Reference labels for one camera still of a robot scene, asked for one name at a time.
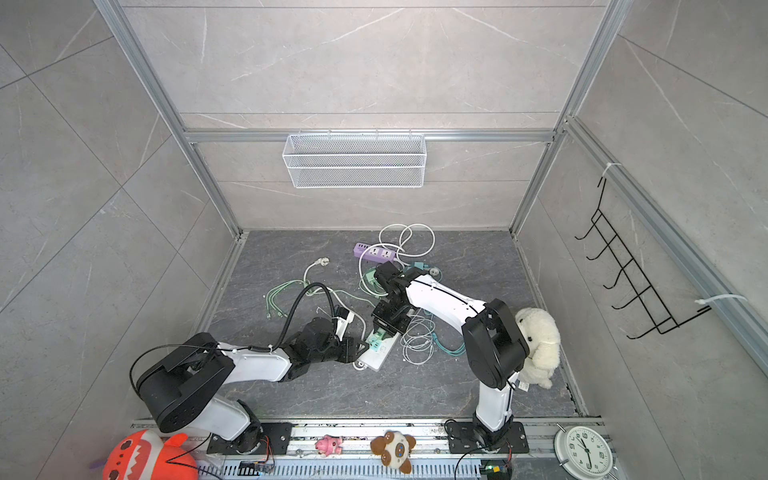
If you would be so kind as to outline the white pastel power strip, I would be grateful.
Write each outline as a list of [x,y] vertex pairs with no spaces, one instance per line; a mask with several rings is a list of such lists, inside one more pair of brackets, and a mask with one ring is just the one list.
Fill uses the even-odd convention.
[[399,332],[396,332],[394,335],[387,332],[387,338],[383,341],[383,344],[378,351],[370,350],[369,345],[366,343],[368,349],[353,362],[353,367],[358,371],[368,369],[378,372],[389,353],[399,344],[400,338],[401,334]]

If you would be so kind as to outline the white charger with cable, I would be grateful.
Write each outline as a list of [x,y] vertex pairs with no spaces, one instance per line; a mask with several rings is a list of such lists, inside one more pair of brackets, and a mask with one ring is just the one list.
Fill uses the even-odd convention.
[[427,363],[435,350],[434,331],[433,320],[421,316],[415,317],[400,340],[402,359],[415,366]]

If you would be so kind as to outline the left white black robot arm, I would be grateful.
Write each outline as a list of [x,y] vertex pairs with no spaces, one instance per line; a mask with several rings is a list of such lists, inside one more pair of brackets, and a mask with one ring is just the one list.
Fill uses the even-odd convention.
[[[332,318],[315,317],[303,329],[288,334],[296,311],[308,292],[319,290],[328,302]],[[251,454],[266,445],[262,423],[242,400],[230,401],[219,394],[222,386],[233,383],[294,380],[313,363],[351,364],[369,345],[346,333],[344,326],[351,311],[333,301],[324,284],[307,284],[294,300],[278,336],[269,346],[235,346],[217,341],[201,332],[179,344],[149,349],[171,350],[140,376],[136,365],[128,378],[134,393],[142,400],[163,433],[185,427],[206,430],[223,447],[238,454]],[[147,353],[140,354],[138,363]]]

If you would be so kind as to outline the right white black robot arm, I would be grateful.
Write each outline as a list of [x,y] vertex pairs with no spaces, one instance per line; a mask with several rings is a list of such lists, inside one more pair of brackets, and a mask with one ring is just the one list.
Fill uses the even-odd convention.
[[388,262],[374,278],[386,295],[374,308],[374,325],[405,334],[411,314],[425,310],[460,332],[479,397],[470,421],[444,425],[453,453],[523,454],[530,451],[524,426],[511,410],[514,382],[530,352],[515,316],[501,300],[475,300],[441,285],[427,271],[402,270]]

